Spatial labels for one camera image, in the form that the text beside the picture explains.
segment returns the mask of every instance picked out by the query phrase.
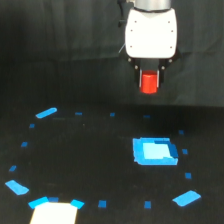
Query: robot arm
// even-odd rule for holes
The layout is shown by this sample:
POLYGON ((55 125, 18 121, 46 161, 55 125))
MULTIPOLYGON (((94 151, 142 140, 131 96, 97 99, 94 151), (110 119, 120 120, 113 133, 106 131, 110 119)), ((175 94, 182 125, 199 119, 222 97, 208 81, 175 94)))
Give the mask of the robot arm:
POLYGON ((166 68, 180 56, 177 49, 177 21, 171 0, 126 0, 133 2, 126 29, 128 61, 137 76, 140 91, 156 93, 164 81, 166 68), (158 59, 157 71, 142 71, 141 59, 158 59))

